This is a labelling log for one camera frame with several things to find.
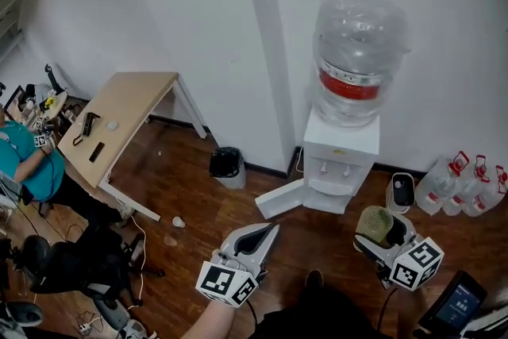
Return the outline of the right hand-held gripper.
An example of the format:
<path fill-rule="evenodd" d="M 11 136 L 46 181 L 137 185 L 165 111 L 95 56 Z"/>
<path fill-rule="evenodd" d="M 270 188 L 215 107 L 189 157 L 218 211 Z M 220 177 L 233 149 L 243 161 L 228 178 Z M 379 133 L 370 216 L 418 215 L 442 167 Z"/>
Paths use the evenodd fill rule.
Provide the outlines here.
<path fill-rule="evenodd" d="M 379 279 L 385 289 L 416 291 L 435 276 L 444 251 L 431 237 L 417 235 L 410 219 L 397 212 L 391 214 L 393 225 L 386 235 L 388 248 L 357 233 L 353 244 L 367 258 L 377 261 Z"/>

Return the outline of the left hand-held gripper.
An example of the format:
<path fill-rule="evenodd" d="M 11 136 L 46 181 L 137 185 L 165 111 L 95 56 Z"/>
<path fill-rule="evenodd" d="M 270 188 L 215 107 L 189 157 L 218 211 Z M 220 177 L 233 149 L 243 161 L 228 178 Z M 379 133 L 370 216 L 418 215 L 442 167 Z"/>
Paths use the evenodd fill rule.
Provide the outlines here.
<path fill-rule="evenodd" d="M 221 250 L 202 264 L 195 289 L 209 300 L 239 308 L 264 280 L 265 260 L 279 234 L 275 223 L 257 223 L 231 232 Z"/>

